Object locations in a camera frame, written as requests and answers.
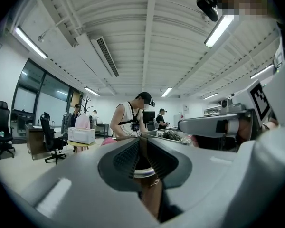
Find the black cap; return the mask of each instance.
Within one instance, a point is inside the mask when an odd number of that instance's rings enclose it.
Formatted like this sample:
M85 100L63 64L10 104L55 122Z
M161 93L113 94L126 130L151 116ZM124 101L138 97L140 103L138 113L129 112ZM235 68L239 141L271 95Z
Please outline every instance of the black cap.
M138 97L141 97L144 100L148 100L148 104L152 100L152 97L151 97L151 95L148 92L142 92L142 93L138 94L138 96L135 99L137 99Z

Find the white storage box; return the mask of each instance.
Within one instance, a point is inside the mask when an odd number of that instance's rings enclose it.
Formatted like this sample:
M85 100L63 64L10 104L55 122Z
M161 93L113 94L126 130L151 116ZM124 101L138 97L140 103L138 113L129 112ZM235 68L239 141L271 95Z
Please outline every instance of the white storage box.
M92 143L95 141L95 129L70 127L67 139L77 143Z

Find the fluorescent light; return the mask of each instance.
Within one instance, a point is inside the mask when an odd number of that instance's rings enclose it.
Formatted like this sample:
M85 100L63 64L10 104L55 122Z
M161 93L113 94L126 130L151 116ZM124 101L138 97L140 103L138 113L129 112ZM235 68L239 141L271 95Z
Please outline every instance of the fluorescent light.
M259 76L261 73L267 71L267 70L270 69L272 66L273 66L273 64L272 64L272 65L269 65L269 66L267 66L267 67L265 67L263 70L261 70L261 71L259 71L258 73L252 75L250 78L252 79L252 78L255 78L255 77Z
M165 97L171 90L172 90L172 87L168 87L165 93L163 93L162 97Z
M19 28L16 27L15 32L23 39L35 52L37 52L43 59L46 59L48 56L43 53L31 40L30 38Z
M213 45L217 42L220 36L227 29L229 24L233 20L233 15L224 15L220 18L217 25L214 27L213 31L210 33L208 38L205 41L205 45L209 48L213 47Z
M88 88L88 87L85 87L85 90L87 90L88 92L90 92L90 93L92 93L92 94L94 94L94 95L96 95L96 96L99 96L98 93L94 92L93 90L91 90L91 89Z
M214 97L214 96L216 96L216 95L218 95L218 93L215 93L214 95L210 95L210 96L204 98L204 100L207 100L207 99L209 99L209 98L211 98L211 97Z
M62 93L62 94L64 94L64 95L68 95L68 94L63 93L63 92L61 92L61 91L59 91L59 90L56 90L56 92Z

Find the desk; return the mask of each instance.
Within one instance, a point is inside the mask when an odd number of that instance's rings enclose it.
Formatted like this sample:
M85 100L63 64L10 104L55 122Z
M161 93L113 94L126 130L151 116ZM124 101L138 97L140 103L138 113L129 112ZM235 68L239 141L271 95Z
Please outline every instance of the desk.
M26 130L25 125L28 124L29 121L32 121L32 116L26 116L26 115L17 115L17 133L20 135L19 131Z
M34 128L32 125L25 125L28 153L32 155L33 160L34 155L48 152L43 143L43 130L41 126L37 127Z
M102 124L102 123L98 124L97 123L96 127L103 127L104 128L104 133L95 130L95 134L103 136L104 139L109 137L109 124Z
M79 142L73 142L73 141L68 140L67 144L74 146L77 152L77 147L86 147L87 149L89 149L89 146L94 145L96 143L95 141L91 143L79 143Z

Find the monitor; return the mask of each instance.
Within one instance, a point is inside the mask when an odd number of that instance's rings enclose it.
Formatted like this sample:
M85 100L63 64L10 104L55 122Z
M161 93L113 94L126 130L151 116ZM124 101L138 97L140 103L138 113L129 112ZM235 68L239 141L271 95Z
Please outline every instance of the monitor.
M153 122L155 118L155 112L142 112L142 119L144 124L148 124L149 122Z

